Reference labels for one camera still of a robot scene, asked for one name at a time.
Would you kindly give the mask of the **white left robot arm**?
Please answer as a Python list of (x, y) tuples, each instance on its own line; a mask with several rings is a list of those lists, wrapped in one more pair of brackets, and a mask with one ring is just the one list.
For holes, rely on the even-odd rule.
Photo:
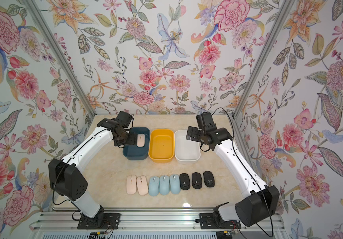
[(103, 208), (88, 192), (83, 172), (100, 150), (113, 142), (115, 147), (136, 145), (137, 135), (131, 131), (133, 116), (120, 112), (114, 119), (103, 119), (89, 137), (62, 159), (53, 159), (48, 165), (50, 187), (53, 193), (70, 201), (83, 216), (93, 219)]

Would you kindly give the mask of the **pink mouse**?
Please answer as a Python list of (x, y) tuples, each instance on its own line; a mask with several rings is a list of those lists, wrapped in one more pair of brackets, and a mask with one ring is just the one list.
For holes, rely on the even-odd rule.
[(148, 189), (146, 176), (142, 175), (142, 176), (137, 177), (136, 183), (137, 183), (137, 190), (138, 190), (139, 195), (144, 196), (148, 194), (149, 189)]
[(146, 142), (146, 135), (143, 133), (140, 133), (137, 135), (137, 146), (138, 147), (144, 147)]
[(129, 175), (126, 179), (126, 192), (128, 195), (136, 194), (137, 192), (137, 176)]

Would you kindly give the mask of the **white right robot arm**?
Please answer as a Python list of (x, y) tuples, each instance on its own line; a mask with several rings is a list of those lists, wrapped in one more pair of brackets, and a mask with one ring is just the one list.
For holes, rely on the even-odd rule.
[(279, 190), (276, 186), (268, 186), (256, 174), (239, 152), (227, 129), (204, 131), (189, 126), (186, 139), (208, 145), (223, 160), (241, 190), (243, 199), (240, 202), (218, 207), (217, 212), (221, 220), (236, 220), (250, 227), (276, 213)]

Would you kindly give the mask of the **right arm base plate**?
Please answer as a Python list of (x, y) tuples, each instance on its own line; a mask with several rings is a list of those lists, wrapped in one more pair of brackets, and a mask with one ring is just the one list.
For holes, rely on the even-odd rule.
[(222, 229), (226, 231), (234, 231), (235, 229), (241, 228), (241, 223), (238, 220), (224, 221), (220, 214), (219, 208), (229, 204), (229, 202), (220, 204), (213, 209), (212, 213), (200, 213), (199, 218), (195, 219), (194, 222), (200, 225), (202, 230), (211, 230), (211, 229)]

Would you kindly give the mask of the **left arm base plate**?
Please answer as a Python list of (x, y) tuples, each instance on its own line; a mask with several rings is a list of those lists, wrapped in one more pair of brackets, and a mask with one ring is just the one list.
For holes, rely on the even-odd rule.
[(118, 229), (120, 222), (120, 213), (106, 213), (104, 208), (100, 206), (97, 214), (93, 217), (87, 217), (84, 213), (81, 213), (81, 217), (78, 223), (78, 230), (110, 230)]

